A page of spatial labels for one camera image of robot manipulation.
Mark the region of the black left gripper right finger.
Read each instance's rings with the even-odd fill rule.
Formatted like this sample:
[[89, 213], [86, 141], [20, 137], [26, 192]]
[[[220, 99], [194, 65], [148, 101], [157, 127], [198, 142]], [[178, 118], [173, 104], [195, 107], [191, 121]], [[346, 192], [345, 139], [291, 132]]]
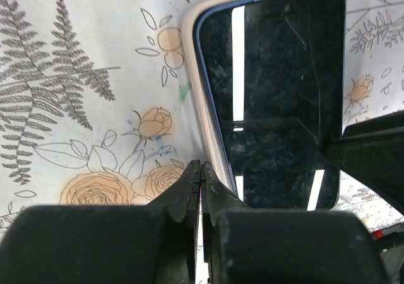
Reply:
[[388, 283], [374, 241], [344, 211], [253, 209], [201, 167], [212, 283]]

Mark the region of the beige phone case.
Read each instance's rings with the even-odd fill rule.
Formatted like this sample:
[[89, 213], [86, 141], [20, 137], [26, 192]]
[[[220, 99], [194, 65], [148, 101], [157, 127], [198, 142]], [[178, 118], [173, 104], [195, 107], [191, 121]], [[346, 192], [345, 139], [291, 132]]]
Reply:
[[201, 58], [198, 57], [196, 25], [198, 18], [207, 11], [213, 10], [213, 8], [222, 8], [226, 4], [246, 3], [249, 1], [252, 0], [204, 0], [198, 2], [186, 13], [181, 27], [187, 71], [208, 161], [213, 165], [213, 169], [219, 180], [234, 194], [237, 194], [236, 184], [230, 174], [230, 166], [225, 161], [224, 151], [220, 148], [220, 133], [216, 132], [214, 128], [215, 116], [208, 100], [208, 91], [204, 87], [207, 79], [204, 77], [201, 68]]

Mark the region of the blue smartphone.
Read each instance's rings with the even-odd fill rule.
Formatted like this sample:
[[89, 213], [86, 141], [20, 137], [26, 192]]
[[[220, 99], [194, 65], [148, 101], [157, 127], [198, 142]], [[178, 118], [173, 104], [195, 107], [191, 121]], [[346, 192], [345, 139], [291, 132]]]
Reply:
[[340, 172], [345, 0], [252, 0], [201, 15], [198, 57], [237, 196], [253, 208], [331, 209]]

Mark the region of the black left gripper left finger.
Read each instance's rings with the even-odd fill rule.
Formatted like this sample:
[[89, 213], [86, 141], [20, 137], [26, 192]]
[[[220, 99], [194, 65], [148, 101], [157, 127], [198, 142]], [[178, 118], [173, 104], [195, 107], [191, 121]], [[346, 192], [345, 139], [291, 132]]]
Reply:
[[2, 283], [194, 283], [201, 163], [146, 205], [32, 206], [1, 241]]

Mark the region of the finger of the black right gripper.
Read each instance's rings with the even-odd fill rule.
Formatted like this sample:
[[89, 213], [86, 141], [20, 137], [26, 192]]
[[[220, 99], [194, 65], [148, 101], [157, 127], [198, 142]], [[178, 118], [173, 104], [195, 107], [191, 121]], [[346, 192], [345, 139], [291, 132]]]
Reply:
[[325, 150], [327, 160], [403, 208], [403, 111], [346, 127]]

